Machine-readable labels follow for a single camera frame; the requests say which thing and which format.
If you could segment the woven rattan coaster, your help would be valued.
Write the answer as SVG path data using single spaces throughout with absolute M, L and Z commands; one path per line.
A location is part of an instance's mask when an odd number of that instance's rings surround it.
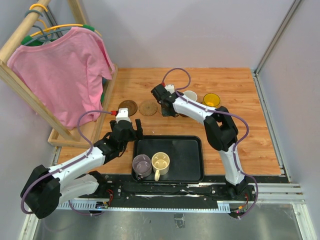
M 149 117 L 158 111 L 158 105 L 153 100 L 145 100 L 139 105 L 138 110 L 143 116 Z
M 159 113 L 160 115 L 162 115 L 162 108 L 161 108 L 161 106 L 158 107 L 157 111 L 158 111 L 158 113 Z

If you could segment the pale green mug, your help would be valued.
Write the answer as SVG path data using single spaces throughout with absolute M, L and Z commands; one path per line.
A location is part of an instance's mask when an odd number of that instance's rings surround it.
M 183 92 L 183 94 L 187 102 L 189 101 L 196 102 L 198 100 L 198 95 L 192 90 L 186 90 Z

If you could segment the purple mug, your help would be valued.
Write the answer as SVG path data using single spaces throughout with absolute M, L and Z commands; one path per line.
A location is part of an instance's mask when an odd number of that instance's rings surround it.
M 141 181 L 148 177 L 152 172 L 151 159 L 145 154 L 137 155 L 132 161 L 132 169 L 135 173 L 136 179 Z

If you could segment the cream yellow mug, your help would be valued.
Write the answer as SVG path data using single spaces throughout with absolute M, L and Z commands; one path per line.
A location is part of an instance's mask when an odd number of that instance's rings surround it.
M 158 182 L 160 177 L 166 175 L 170 168 L 170 158 L 165 152 L 157 152 L 151 158 L 154 171 L 154 180 Z

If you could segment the yellow transparent cup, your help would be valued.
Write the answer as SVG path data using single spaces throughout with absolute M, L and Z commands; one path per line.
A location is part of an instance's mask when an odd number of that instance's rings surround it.
M 202 99 L 202 104 L 208 107 L 218 108 L 221 104 L 221 98 L 215 93 L 207 93 Z

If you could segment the black plastic tray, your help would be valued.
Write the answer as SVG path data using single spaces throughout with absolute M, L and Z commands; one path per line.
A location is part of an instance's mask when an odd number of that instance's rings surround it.
M 199 183 L 204 178 L 202 142 L 197 136 L 145 135 L 136 140 L 133 156 L 151 158 L 158 152 L 170 158 L 168 173 L 160 176 L 158 183 Z

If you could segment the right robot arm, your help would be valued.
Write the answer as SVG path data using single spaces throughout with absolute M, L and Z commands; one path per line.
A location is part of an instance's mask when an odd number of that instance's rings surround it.
M 248 181 L 238 155 L 239 131 L 228 109 L 205 106 L 178 91 L 168 91 L 162 84 L 154 87 L 151 94 L 170 116 L 185 115 L 204 126 L 207 141 L 218 151 L 224 166 L 227 196 L 240 199 Z

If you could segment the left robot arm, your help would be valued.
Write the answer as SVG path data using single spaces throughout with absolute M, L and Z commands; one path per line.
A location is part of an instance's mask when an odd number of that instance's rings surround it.
M 21 197 L 21 210 L 44 219 L 58 205 L 83 195 L 101 198 L 107 193 L 103 176 L 94 168 L 103 166 L 125 152 L 129 142 L 143 138 L 140 119 L 111 121 L 111 132 L 82 154 L 55 166 L 39 165 L 33 169 Z

